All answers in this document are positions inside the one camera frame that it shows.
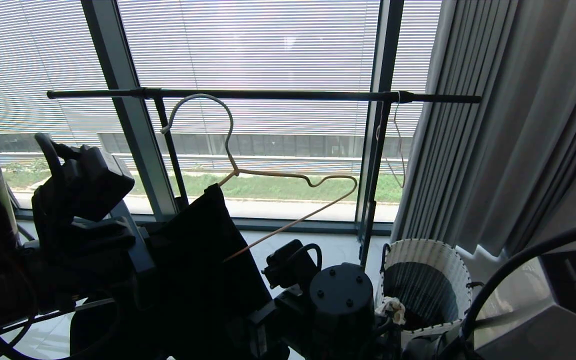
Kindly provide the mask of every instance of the black device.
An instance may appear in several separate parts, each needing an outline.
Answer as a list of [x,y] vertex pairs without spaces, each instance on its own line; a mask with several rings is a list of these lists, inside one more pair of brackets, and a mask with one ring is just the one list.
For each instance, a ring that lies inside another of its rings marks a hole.
[[[72,359],[128,349],[131,358],[285,360],[288,346],[311,360],[476,356],[471,335],[485,298],[473,303],[465,326],[414,338],[402,349],[402,329],[391,314],[375,314],[373,285],[359,265],[322,269],[321,249],[295,239],[266,259],[262,274],[285,289],[271,298],[249,251],[224,262],[245,241],[218,187],[146,230],[122,201],[134,180],[121,160],[44,134],[36,139],[51,173],[32,197],[38,240],[20,243],[0,169],[0,335],[23,327],[10,344],[0,338],[0,356],[29,359],[13,345],[30,324],[83,308],[71,325]],[[576,229],[522,251],[482,293],[488,298],[517,264],[575,239]],[[84,298],[88,304],[76,307]],[[104,321],[109,327],[99,325]],[[147,349],[129,352],[138,347]]]

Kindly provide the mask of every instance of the louvered facade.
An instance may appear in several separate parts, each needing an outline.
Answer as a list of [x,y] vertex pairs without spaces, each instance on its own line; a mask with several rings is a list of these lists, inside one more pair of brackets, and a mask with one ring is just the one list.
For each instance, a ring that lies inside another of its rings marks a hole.
[[[142,86],[169,89],[370,91],[379,1],[119,0]],[[439,16],[438,1],[407,1],[393,89],[423,92]],[[46,90],[105,89],[78,1],[0,0],[0,159],[40,154],[31,134],[67,144],[105,146],[134,166],[109,99],[48,100]],[[172,109],[174,99],[166,100]],[[227,100],[242,166],[358,173],[367,104]],[[158,130],[152,103],[146,102]],[[421,106],[398,112],[386,155],[407,157]],[[221,107],[195,100],[173,133],[184,169],[228,169]],[[183,141],[196,137],[197,145]],[[164,155],[164,162],[169,162]],[[401,164],[395,164],[396,171]]]

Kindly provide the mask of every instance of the clothing rack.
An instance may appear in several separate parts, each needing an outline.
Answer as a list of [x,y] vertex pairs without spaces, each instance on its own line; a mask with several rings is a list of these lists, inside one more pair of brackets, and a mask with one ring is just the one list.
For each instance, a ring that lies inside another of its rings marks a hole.
[[[306,100],[306,101],[377,101],[382,104],[391,105],[393,103],[405,104],[414,101],[425,103],[462,103],[477,104],[482,101],[481,96],[471,95],[432,95],[415,94],[409,91],[384,91],[384,92],[348,92],[348,91],[276,91],[276,90],[230,90],[230,89],[162,89],[162,88],[133,88],[133,89],[103,89],[103,90],[73,90],[73,91],[53,91],[49,90],[46,95],[49,99],[63,98],[139,98],[154,100],[157,114],[162,127],[169,125],[164,98],[185,98],[193,94],[208,94],[221,99],[249,99],[249,100]],[[379,122],[382,133],[386,133],[387,118]],[[179,187],[180,197],[178,198],[179,210],[187,207],[188,195],[181,175],[179,160],[175,151],[175,146],[170,131],[164,134],[166,147],[173,166],[176,183]],[[385,136],[377,137],[376,149],[382,150]],[[377,161],[382,158],[381,151],[371,154]],[[377,184],[378,171],[372,171],[368,182]],[[366,258],[370,245],[370,234],[373,230],[373,220],[375,217],[375,194],[374,191],[368,197],[367,204],[372,204],[372,210],[366,214],[365,221],[359,230],[359,242],[361,251],[359,259],[362,268],[366,266]]]

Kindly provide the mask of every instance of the hanger bar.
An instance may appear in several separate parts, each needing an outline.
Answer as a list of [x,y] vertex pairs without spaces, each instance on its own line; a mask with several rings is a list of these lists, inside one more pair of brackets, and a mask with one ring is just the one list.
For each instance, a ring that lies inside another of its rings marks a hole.
[[384,101],[386,103],[464,103],[478,104],[481,96],[471,95],[430,95],[408,91],[384,92],[344,92],[344,91],[277,91],[277,90],[233,90],[233,89],[103,89],[103,90],[49,90],[49,99],[57,98],[119,98],[133,97],[141,99],[185,98],[193,94],[208,94],[221,99],[257,99],[257,100],[322,100],[322,101]]

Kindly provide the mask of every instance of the sidewalk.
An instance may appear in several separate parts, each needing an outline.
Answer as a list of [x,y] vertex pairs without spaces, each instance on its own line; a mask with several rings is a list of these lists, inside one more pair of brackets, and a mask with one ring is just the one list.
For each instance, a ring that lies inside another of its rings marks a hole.
[[[33,194],[30,192],[14,192],[16,200],[22,208],[30,208]],[[196,198],[189,198],[192,203]],[[131,212],[135,214],[152,214],[153,210],[144,195],[130,194],[123,198]],[[265,218],[265,219],[299,219],[318,208],[326,205],[326,202],[308,201],[269,201],[269,200],[245,200],[227,198],[226,206],[231,217],[241,218]],[[322,212],[311,217],[311,220],[321,221],[354,221],[355,203],[341,202],[330,206]],[[375,211],[374,221],[392,223],[395,220],[399,205],[394,203],[378,204]]]

